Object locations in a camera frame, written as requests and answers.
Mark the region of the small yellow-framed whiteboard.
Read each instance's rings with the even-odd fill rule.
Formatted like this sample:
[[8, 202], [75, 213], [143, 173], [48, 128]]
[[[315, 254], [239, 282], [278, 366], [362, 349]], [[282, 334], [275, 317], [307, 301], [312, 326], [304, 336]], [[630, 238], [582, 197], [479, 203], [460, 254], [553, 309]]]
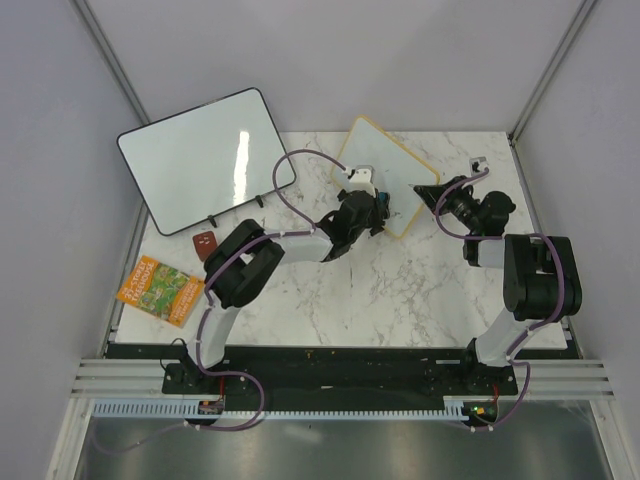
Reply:
[[405, 236], [424, 208], [412, 187], [440, 183], [439, 172], [365, 116], [354, 121], [337, 160], [373, 171], [373, 185], [390, 197], [385, 230], [396, 239]]

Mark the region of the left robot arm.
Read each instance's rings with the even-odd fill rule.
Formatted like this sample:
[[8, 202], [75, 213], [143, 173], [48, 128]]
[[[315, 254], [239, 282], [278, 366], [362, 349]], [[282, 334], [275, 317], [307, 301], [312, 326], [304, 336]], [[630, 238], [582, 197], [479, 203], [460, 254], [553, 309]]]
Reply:
[[306, 230], [270, 231], [255, 220], [242, 221], [204, 261], [206, 304], [196, 334], [167, 371], [175, 383], [208, 393], [219, 382], [219, 364], [242, 308], [252, 303], [280, 266], [327, 263], [348, 253], [364, 232], [375, 236], [390, 218], [390, 195], [378, 190], [341, 191], [339, 208]]

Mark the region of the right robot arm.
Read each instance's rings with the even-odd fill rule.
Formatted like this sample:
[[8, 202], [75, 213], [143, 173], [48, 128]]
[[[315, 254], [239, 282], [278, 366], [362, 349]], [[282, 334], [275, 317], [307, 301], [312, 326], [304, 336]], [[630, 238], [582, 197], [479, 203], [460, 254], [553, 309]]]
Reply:
[[507, 234], [515, 203], [500, 191], [477, 200], [467, 180], [459, 176], [445, 185], [413, 187], [437, 223], [442, 214], [450, 214], [468, 229], [465, 235], [447, 234], [463, 241], [463, 258], [470, 266], [502, 271], [503, 309], [469, 342], [459, 362], [445, 370], [463, 394], [513, 394], [518, 389], [509, 377], [517, 354], [536, 332], [577, 313], [582, 288], [568, 238]]

